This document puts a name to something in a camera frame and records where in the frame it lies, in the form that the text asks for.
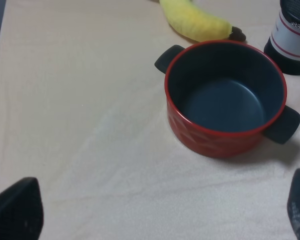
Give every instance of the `white label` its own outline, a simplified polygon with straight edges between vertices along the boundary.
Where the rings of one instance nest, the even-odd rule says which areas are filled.
[[[300,61],[300,29],[291,25],[280,11],[270,36],[274,49],[281,55]]]

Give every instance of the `textured pot exterior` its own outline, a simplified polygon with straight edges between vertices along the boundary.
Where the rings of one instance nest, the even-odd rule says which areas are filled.
[[[168,121],[176,137],[192,151],[211,158],[229,158],[249,151],[260,143],[263,136],[220,136],[197,128],[167,101]]]

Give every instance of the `red stripe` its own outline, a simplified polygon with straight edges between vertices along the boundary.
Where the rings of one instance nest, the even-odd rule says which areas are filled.
[[[283,23],[283,25],[284,25],[288,30],[290,30],[290,31],[293,32],[294,34],[297,34],[297,35],[300,36],[300,33],[299,33],[299,32],[293,30],[291,27],[289,27],[289,26],[283,21],[283,19],[281,18],[281,14],[279,14],[279,17],[280,17],[280,20],[281,20],[281,22]]]
[[[276,41],[275,41],[275,39],[274,39],[274,36],[273,36],[272,34],[271,34],[271,38],[272,38],[272,41],[274,42],[274,44],[275,44],[275,45],[278,47],[278,49],[280,49],[282,52],[284,52],[284,53],[286,53],[286,54],[288,54],[288,55],[291,55],[291,56],[300,58],[299,55],[296,55],[296,54],[293,54],[293,53],[291,53],[291,52],[288,52],[288,51],[284,50],[282,47],[280,47],[280,46],[278,45],[278,43],[276,43]]]

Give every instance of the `yellow banana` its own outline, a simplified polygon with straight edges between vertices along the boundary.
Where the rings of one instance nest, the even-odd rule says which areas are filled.
[[[232,33],[229,22],[202,11],[191,0],[160,0],[160,4],[169,24],[187,38],[203,42],[226,39]]]

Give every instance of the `black pot handle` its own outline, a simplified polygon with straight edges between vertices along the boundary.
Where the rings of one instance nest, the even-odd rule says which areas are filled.
[[[263,131],[263,135],[278,144],[285,144],[296,132],[299,124],[300,114],[291,107],[285,106],[282,114]]]
[[[166,74],[166,71],[172,62],[172,60],[181,53],[185,48],[179,45],[174,45],[165,51],[158,60],[154,63],[155,67],[160,71]]]

